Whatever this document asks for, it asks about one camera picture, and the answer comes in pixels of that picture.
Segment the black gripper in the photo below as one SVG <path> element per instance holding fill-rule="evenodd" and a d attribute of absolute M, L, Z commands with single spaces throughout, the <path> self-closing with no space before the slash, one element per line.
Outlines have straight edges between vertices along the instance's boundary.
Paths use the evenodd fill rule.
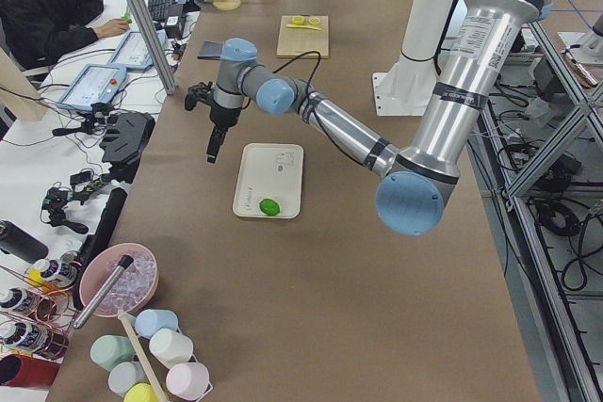
<path fill-rule="evenodd" d="M 206 160 L 208 163 L 215 163 L 220 152 L 220 148 L 227 135 L 227 130 L 238 123 L 241 113 L 241 107 L 227 108 L 222 105 L 213 104 L 210 109 L 210 120 L 214 123 L 207 148 Z"/>

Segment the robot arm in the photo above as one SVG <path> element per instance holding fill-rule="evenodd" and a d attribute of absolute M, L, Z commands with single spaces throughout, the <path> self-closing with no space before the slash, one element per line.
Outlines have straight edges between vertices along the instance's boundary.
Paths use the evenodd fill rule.
<path fill-rule="evenodd" d="M 399 61 L 378 75 L 374 99 L 389 116 L 417 116 L 411 144 L 399 149 L 337 107 L 312 85 L 277 75 L 248 40 L 226 40 L 206 103 L 214 162 L 245 100 L 270 115 L 289 111 L 322 132 L 381 181 L 375 204 L 391 230 L 420 235 L 440 221 L 460 171 L 457 162 L 513 43 L 543 19 L 551 0 L 414 0 Z"/>

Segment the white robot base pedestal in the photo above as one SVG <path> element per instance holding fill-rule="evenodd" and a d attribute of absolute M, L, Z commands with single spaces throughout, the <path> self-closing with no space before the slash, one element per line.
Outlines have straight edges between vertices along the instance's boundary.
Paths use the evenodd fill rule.
<path fill-rule="evenodd" d="M 380 116 L 421 116 L 436 83 L 436 54 L 458 0 L 413 0 L 399 60 L 388 72 L 373 74 Z"/>

